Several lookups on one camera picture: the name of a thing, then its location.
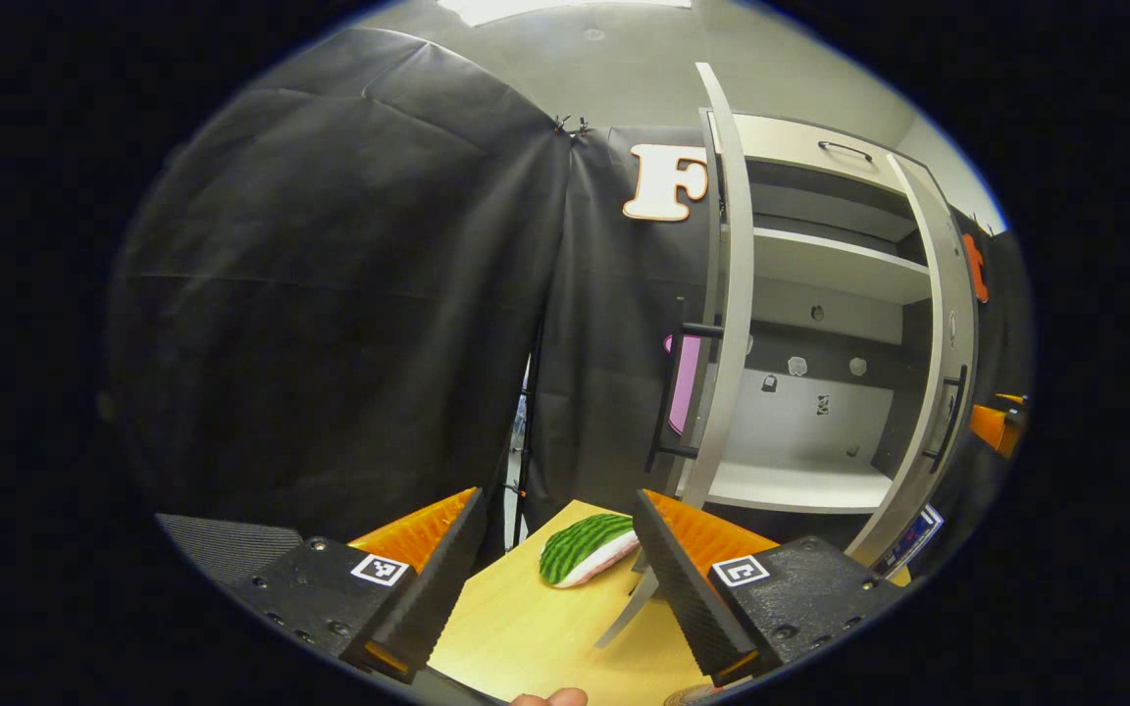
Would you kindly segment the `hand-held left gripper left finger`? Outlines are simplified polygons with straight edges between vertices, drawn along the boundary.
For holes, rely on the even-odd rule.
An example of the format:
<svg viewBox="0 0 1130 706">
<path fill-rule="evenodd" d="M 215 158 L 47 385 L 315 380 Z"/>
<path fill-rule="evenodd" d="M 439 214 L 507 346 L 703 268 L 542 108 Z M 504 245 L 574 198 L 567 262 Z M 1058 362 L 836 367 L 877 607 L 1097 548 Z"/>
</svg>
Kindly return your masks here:
<svg viewBox="0 0 1130 706">
<path fill-rule="evenodd" d="M 308 537 L 236 598 L 346 665 L 412 683 L 426 669 L 488 526 L 488 496 L 466 488 L 357 540 Z"/>
</svg>

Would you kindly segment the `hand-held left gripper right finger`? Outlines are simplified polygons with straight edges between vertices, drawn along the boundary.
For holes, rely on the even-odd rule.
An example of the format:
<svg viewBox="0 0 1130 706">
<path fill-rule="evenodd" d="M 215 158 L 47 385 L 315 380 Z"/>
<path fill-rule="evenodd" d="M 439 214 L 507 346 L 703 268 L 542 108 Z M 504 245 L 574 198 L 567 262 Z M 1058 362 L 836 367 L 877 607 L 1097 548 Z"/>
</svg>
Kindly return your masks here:
<svg viewBox="0 0 1130 706">
<path fill-rule="evenodd" d="M 810 659 L 907 594 L 820 537 L 775 542 L 647 488 L 632 517 L 696 665 L 718 687 Z"/>
</svg>

